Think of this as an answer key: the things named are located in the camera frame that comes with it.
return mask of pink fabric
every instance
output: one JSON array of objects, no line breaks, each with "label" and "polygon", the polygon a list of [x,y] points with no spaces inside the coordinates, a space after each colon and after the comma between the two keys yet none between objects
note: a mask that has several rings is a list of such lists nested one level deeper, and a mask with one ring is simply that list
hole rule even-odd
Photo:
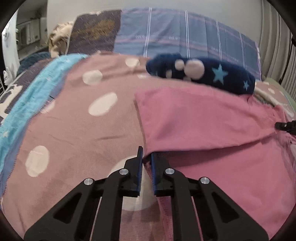
[{"label": "pink fabric", "polygon": [[[171,151],[165,156],[173,168],[189,178],[209,177],[274,236],[295,205],[295,139],[274,128],[287,121],[281,107],[203,85],[144,91],[136,101],[145,154]],[[159,203],[172,240],[169,200]]]}]

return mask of triangular cutout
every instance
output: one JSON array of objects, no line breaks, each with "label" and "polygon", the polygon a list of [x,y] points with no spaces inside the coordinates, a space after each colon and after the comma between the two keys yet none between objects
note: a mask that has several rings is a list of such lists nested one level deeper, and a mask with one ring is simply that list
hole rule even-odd
[{"label": "triangular cutout", "polygon": [[74,215],[77,204],[81,198],[81,193],[74,195],[64,206],[62,206],[54,215],[54,219],[69,224]]},{"label": "triangular cutout", "polygon": [[239,215],[237,214],[237,212],[216,192],[213,192],[212,196],[216,203],[216,206],[218,208],[218,211],[223,223],[229,223],[239,218]]}]

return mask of blue plaid fabric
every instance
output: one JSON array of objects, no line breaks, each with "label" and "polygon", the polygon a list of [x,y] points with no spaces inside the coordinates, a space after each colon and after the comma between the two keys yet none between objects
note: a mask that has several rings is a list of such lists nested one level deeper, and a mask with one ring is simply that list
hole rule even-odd
[{"label": "blue plaid fabric", "polygon": [[114,52],[153,58],[159,53],[211,57],[238,64],[261,78],[258,45],[218,21],[187,11],[122,10]]}]

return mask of green fabric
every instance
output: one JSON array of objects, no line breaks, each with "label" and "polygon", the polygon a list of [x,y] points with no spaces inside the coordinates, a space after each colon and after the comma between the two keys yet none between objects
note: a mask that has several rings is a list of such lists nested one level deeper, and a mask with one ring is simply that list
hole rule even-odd
[{"label": "green fabric", "polygon": [[282,86],[280,86],[280,84],[278,82],[276,82],[272,78],[268,78],[268,77],[266,78],[265,81],[274,85],[275,87],[277,87],[288,98],[293,109],[296,110],[296,102],[292,99],[292,97],[288,94],[288,92]]}]

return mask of star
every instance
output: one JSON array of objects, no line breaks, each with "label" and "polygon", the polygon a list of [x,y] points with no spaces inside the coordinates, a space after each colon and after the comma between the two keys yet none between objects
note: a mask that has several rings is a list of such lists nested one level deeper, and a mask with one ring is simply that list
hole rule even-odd
[{"label": "star", "polygon": [[244,81],[244,89],[246,89],[246,91],[248,90],[249,84],[248,81]]},{"label": "star", "polygon": [[8,137],[8,131],[3,133],[3,137]]},{"label": "star", "polygon": [[218,69],[212,68],[212,70],[215,74],[213,82],[216,83],[217,81],[220,81],[224,85],[224,77],[228,75],[228,72],[222,70],[221,64],[219,65]]}]

